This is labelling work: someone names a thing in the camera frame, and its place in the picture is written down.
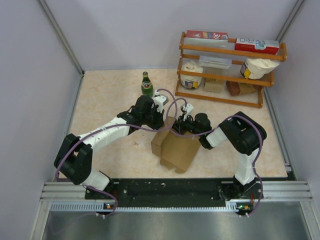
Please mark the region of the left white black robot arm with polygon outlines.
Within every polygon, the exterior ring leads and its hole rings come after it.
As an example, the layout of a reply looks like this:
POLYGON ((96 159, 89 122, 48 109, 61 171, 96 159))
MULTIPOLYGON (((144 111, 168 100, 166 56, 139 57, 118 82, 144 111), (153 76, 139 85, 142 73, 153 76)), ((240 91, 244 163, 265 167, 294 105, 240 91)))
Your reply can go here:
POLYGON ((68 134, 54 161, 57 173, 62 173, 74 185, 89 185, 102 198, 109 198, 114 191, 112 180, 106 174, 93 169, 94 153, 112 142, 142 128, 157 131, 164 126, 164 106, 169 99, 158 94, 140 96, 129 110, 119 113, 110 122, 82 135, 68 134))

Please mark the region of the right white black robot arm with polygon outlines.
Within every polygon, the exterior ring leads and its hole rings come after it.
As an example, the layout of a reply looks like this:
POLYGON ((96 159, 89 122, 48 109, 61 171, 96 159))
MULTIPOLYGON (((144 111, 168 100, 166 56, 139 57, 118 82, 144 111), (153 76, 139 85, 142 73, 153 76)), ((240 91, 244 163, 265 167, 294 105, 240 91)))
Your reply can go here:
POLYGON ((232 184, 218 187, 220 197, 231 200, 245 198, 252 193, 260 179, 255 165, 267 138, 267 133, 260 124, 239 111, 212 128, 207 114, 198 113, 193 117, 184 113, 175 120, 172 130, 179 135, 188 132, 198 136, 201 145, 208 150, 229 141, 239 153, 238 164, 232 184))

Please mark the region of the brown cardboard box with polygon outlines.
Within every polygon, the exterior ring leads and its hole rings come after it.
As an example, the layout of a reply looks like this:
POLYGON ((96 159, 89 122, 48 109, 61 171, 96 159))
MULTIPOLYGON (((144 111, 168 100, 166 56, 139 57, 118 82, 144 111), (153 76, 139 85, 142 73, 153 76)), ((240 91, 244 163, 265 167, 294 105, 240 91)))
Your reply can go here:
POLYGON ((198 137, 181 137, 170 130, 157 132, 151 141, 151 151, 159 164, 177 174, 187 172, 201 144, 198 137))

